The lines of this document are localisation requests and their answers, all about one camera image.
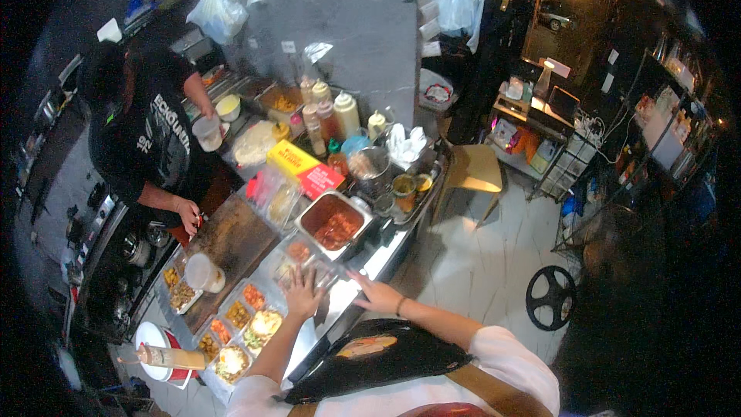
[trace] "car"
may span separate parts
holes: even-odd
[[[541,23],[546,24],[551,31],[559,32],[563,27],[576,27],[575,16],[568,12],[568,9],[556,2],[542,2],[538,19]]]

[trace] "hand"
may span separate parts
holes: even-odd
[[[185,198],[178,197],[177,204],[175,205],[175,211],[180,215],[180,219],[183,221],[183,227],[185,232],[191,237],[196,235],[196,226],[199,221],[199,209],[198,205]]]
[[[304,277],[301,271],[301,263],[296,264],[295,270],[289,269],[291,274],[291,285],[283,289],[285,299],[288,302],[288,315],[298,317],[303,323],[306,319],[316,313],[320,301],[324,298],[326,290],[321,288],[314,291],[314,278],[316,270],[312,267],[309,274]]]
[[[360,285],[369,301],[355,300],[353,303],[369,311],[396,312],[396,307],[402,301],[402,294],[383,282],[371,281],[368,277],[354,271],[347,271],[347,276]]]
[[[208,103],[204,103],[201,106],[201,114],[203,116],[206,116],[208,119],[213,118],[216,113],[217,111],[213,108],[213,103],[211,103],[210,101]]]

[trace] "black wheel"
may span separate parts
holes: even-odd
[[[563,275],[565,279],[563,285],[556,280],[556,273]],[[541,275],[545,276],[545,280],[548,282],[548,292],[539,298],[534,298],[533,287]],[[528,291],[524,295],[524,306],[535,327],[552,332],[565,326],[571,319],[571,312],[574,310],[574,302],[576,301],[576,293],[574,279],[566,269],[560,266],[546,266],[536,272],[533,278],[530,279]],[[551,317],[550,324],[543,324],[535,315],[535,311],[540,307],[551,308],[553,316]]]

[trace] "black t-shirt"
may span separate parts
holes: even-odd
[[[128,112],[108,119],[105,109],[93,110],[97,119],[90,129],[90,157],[125,203],[139,199],[146,181],[190,200],[202,195],[189,176],[202,171],[199,166],[208,159],[181,106],[183,84],[194,72],[169,49],[145,51]],[[179,224],[174,213],[159,214],[166,224]]]

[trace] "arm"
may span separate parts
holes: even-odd
[[[405,298],[386,283],[371,281],[359,273],[348,271],[347,274],[360,285],[369,300],[355,300],[354,303],[358,306],[377,312],[396,312],[399,307],[402,317],[466,351],[470,347],[471,338],[484,327],[473,319]]]
[[[203,80],[198,71],[191,74],[190,78],[185,80],[183,93],[185,97],[188,97],[198,107],[203,116],[206,116],[208,119],[213,117],[216,110],[213,109],[213,104],[210,97],[208,97],[208,93],[206,93],[206,88],[203,86]]]
[[[247,373],[247,377],[264,375],[277,384],[283,380],[301,325],[314,315],[325,294],[324,289],[314,293],[315,275],[316,270],[312,268],[304,280],[301,274],[301,264],[296,264],[295,271],[291,269],[291,286],[284,291],[288,302],[288,315],[283,319],[283,323],[273,338],[262,348],[260,355],[257,356],[255,363]]]
[[[178,213],[188,235],[196,235],[199,209],[198,205],[193,201],[186,200],[178,195],[173,195],[170,192],[153,185],[152,182],[147,181],[144,183],[142,194],[136,202],[145,207],[164,209],[166,211]]]

